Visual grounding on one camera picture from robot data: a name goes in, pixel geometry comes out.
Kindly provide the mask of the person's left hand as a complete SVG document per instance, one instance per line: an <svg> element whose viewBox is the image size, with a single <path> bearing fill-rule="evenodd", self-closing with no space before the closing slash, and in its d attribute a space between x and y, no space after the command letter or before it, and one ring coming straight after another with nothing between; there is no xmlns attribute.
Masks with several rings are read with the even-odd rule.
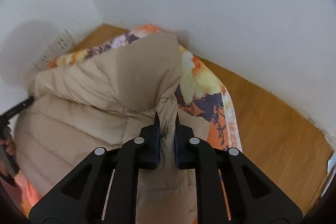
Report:
<svg viewBox="0 0 336 224"><path fill-rule="evenodd" d="M1 133L1 174L15 177L19 171L15 160L15 143L11 131Z"/></svg>

